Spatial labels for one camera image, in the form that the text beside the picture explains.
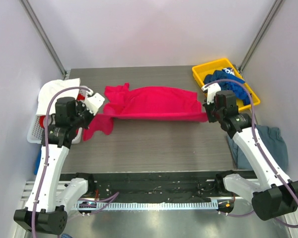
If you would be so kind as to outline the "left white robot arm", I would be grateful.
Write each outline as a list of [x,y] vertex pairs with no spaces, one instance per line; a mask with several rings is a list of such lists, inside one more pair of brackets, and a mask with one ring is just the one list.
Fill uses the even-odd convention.
[[57,194],[64,161],[79,128],[88,128],[104,99],[94,95],[82,101],[59,98],[55,103],[54,121],[42,138],[41,159],[31,194],[23,209],[14,213],[14,221],[32,233],[60,235],[68,214],[81,198],[95,194],[94,177],[77,173],[65,189]]

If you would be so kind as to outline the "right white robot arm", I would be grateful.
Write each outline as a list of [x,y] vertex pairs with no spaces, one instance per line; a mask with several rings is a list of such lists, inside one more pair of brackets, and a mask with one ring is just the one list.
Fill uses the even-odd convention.
[[222,130],[246,156],[258,182],[253,183],[239,174],[223,176],[214,184],[215,192],[225,196],[233,192],[251,203],[255,214],[263,221],[298,209],[298,181],[278,166],[264,145],[253,119],[240,113],[232,91],[207,90],[204,107],[210,122],[219,122]]

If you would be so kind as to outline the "pink t shirt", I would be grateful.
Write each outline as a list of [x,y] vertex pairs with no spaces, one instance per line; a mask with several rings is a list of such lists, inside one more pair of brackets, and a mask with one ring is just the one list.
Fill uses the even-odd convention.
[[179,88],[148,86],[129,89],[130,84],[106,86],[108,103],[82,134],[83,141],[101,131],[110,135],[115,119],[207,122],[197,93]]

